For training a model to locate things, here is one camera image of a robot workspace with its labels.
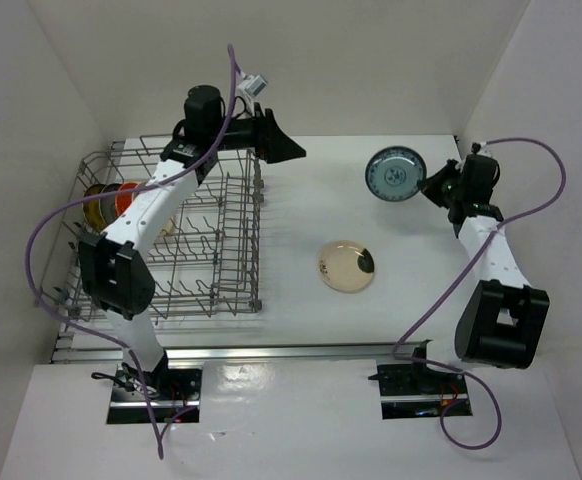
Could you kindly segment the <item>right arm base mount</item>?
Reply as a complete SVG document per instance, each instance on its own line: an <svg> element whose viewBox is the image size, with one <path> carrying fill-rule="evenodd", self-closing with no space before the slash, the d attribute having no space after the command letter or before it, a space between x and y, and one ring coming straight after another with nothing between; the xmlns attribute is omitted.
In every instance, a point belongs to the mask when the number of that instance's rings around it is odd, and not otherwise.
<svg viewBox="0 0 582 480"><path fill-rule="evenodd" d="M471 416L464 377L429 369L422 364L379 364L368 380L376 382L383 420Z"/></svg>

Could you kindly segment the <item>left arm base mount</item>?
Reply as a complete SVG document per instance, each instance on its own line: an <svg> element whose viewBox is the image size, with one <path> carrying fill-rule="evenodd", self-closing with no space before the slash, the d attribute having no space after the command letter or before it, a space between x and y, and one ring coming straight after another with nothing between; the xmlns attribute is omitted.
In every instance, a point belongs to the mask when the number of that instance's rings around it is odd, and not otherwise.
<svg viewBox="0 0 582 480"><path fill-rule="evenodd" d="M170 370L166 384L148 387L149 398L158 424L198 423L203 370L201 366ZM118 368L114 374L92 372L91 378L107 382L111 396L106 423L109 425L146 424L150 422L143 390L137 380L130 380Z"/></svg>

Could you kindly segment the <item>blue floral plate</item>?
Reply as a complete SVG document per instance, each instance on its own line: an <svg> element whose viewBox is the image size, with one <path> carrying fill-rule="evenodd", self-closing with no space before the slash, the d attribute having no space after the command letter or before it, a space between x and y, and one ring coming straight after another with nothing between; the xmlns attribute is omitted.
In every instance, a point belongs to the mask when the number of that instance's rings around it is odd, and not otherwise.
<svg viewBox="0 0 582 480"><path fill-rule="evenodd" d="M117 192L120 187L121 187L120 183L110 183L103 188L102 192L103 193ZM100 214L102 216L105 226L110 225L117 218L115 200L116 200L115 196L109 196L106 198L101 198L99 200Z"/></svg>
<svg viewBox="0 0 582 480"><path fill-rule="evenodd" d="M417 195L426 177L424 159L406 146L390 146L375 153L364 175L368 190L387 202L402 202Z"/></svg>

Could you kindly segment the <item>beige plate with black patch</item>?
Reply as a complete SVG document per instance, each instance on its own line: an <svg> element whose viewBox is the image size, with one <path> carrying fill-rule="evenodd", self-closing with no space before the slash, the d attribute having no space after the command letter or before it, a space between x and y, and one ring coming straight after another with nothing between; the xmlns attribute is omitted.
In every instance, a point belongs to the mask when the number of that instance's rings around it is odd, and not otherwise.
<svg viewBox="0 0 582 480"><path fill-rule="evenodd" d="M342 293L364 290L375 275L375 261L370 251L350 240L325 244L319 251L317 267L321 280Z"/></svg>

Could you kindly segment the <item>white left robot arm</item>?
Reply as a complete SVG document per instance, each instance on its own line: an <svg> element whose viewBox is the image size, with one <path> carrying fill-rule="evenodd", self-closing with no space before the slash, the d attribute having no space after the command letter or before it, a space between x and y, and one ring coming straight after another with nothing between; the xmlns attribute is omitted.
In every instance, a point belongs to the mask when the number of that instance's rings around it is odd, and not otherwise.
<svg viewBox="0 0 582 480"><path fill-rule="evenodd" d="M184 117L160 152L156 168L131 205L98 234L78 244L82 286L113 326L123 367L147 399L169 388L168 359L149 319L156 282L147 257L177 205L197 192L225 150L246 150L267 164L303 158L306 151L279 127L270 108L255 102L233 114L234 99L215 86L189 90Z"/></svg>

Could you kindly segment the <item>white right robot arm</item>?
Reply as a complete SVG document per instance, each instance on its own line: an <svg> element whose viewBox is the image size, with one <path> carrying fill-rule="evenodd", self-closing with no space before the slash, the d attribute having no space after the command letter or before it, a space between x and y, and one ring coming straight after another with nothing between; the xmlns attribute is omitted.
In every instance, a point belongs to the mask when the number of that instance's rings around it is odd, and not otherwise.
<svg viewBox="0 0 582 480"><path fill-rule="evenodd" d="M550 306L546 291L531 286L509 247L504 217L491 203L500 166L488 156L448 160L419 183L421 193L447 210L455 237L474 262L475 289L459 318L453 352L465 364L528 368Z"/></svg>

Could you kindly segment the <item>yellow patterned plate brown rim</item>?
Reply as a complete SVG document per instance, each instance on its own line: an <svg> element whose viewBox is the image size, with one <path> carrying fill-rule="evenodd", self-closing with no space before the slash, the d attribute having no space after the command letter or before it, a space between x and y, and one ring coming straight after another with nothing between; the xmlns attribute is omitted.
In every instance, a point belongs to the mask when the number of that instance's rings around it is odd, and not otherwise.
<svg viewBox="0 0 582 480"><path fill-rule="evenodd" d="M99 195L104 189L105 185L102 183L95 183L89 186L84 198ZM100 211L100 203L98 199L85 201L82 205L83 216L87 225L95 232L101 232L106 228L106 223Z"/></svg>

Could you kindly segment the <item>orange plastic plate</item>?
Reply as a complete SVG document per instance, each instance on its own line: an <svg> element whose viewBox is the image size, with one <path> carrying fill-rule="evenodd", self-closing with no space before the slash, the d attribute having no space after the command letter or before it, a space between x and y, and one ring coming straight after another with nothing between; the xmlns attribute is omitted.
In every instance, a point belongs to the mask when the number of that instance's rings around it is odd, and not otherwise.
<svg viewBox="0 0 582 480"><path fill-rule="evenodd" d="M115 213L120 217L127 208L132 204L135 190L139 186L136 182L125 182L117 190L117 195L114 200Z"/></svg>

